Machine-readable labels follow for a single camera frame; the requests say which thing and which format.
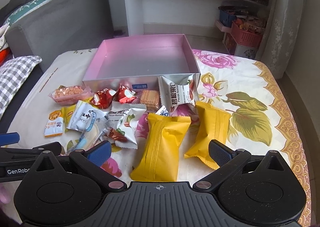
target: orange basket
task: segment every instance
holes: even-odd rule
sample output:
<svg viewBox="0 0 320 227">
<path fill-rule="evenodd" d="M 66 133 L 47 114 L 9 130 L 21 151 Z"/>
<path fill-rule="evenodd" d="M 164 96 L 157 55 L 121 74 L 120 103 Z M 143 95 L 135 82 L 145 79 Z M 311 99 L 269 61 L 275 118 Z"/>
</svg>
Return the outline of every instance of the orange basket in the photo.
<svg viewBox="0 0 320 227">
<path fill-rule="evenodd" d="M 257 35 L 252 32 L 244 31 L 240 29 L 234 21 L 232 22 L 231 35 L 237 44 L 256 49 L 259 47 L 262 40 L 262 34 Z"/>
</svg>

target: gray and white gingham cushion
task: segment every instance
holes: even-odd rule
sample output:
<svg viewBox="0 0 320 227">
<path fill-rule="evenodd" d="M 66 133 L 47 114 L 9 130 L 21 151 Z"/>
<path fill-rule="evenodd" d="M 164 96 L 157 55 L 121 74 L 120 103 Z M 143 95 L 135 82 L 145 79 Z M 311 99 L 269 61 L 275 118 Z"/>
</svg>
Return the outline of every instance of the gray and white gingham cushion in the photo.
<svg viewBox="0 0 320 227">
<path fill-rule="evenodd" d="M 0 67 L 0 119 L 33 68 L 41 61 L 38 56 L 17 57 Z"/>
</svg>

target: blue basket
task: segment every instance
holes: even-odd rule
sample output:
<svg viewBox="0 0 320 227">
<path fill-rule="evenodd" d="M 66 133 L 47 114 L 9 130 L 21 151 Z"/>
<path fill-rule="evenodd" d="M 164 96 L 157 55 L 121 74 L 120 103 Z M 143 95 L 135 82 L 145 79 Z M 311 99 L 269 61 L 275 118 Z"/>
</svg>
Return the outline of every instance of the blue basket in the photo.
<svg viewBox="0 0 320 227">
<path fill-rule="evenodd" d="M 237 16 L 236 15 L 230 15 L 227 14 L 225 11 L 220 10 L 220 22 L 228 28 L 231 28 L 232 26 L 232 21 L 236 20 Z"/>
</svg>

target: floral tablecloth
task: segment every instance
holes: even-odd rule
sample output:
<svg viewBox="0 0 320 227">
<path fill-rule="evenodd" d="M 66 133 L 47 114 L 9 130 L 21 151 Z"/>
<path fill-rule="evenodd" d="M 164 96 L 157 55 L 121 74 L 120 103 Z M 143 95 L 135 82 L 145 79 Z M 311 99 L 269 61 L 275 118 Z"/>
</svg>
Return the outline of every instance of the floral tablecloth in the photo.
<svg viewBox="0 0 320 227">
<path fill-rule="evenodd" d="M 80 135 L 76 131 L 44 138 L 48 114 L 60 109 L 48 94 L 59 85 L 80 84 L 95 52 L 96 49 L 69 51 L 56 58 L 30 92 L 10 125 L 8 132 L 17 131 L 20 134 L 20 142 L 12 147 L 32 148 L 54 141 L 68 147 L 76 143 Z M 225 145 L 233 150 L 244 148 L 253 155 L 265 155 L 269 150 L 280 151 L 307 194 L 307 204 L 299 223 L 309 226 L 311 196 L 303 146 L 290 109 L 269 69 L 261 62 L 220 53 L 194 50 L 194 55 L 201 71 L 198 86 L 200 100 L 232 115 Z M 176 115 L 191 116 L 192 119 L 179 149 L 178 171 L 178 181 L 189 181 L 192 186 L 211 173 L 212 169 L 198 158 L 184 159 L 184 153 L 195 142 L 199 118 L 187 106 L 179 106 L 175 112 Z M 142 157 L 147 135 L 147 114 L 144 114 L 136 132 L 138 150 L 113 147 L 111 158 L 102 168 L 129 185 L 130 173 Z M 6 183 L 12 195 L 18 184 Z M 5 207 L 5 212 L 19 220 L 12 202 Z"/>
</svg>

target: red wrapped candy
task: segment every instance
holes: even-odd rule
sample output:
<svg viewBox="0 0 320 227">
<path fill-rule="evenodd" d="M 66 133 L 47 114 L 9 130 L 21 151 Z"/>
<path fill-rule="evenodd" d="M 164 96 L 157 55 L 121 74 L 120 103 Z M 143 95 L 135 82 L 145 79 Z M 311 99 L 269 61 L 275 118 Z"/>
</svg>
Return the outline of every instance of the red wrapped candy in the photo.
<svg viewBox="0 0 320 227">
<path fill-rule="evenodd" d="M 124 104 L 124 103 L 130 104 L 133 102 L 135 98 L 137 98 L 133 94 L 133 92 L 130 91 L 130 89 L 124 85 L 120 86 L 118 92 L 119 93 L 118 93 L 117 101 L 120 102 L 121 104 Z"/>
<path fill-rule="evenodd" d="M 115 90 L 105 88 L 94 94 L 94 97 L 91 100 L 91 103 L 100 109 L 106 109 L 110 106 L 113 96 L 116 93 L 117 92 Z"/>
</svg>

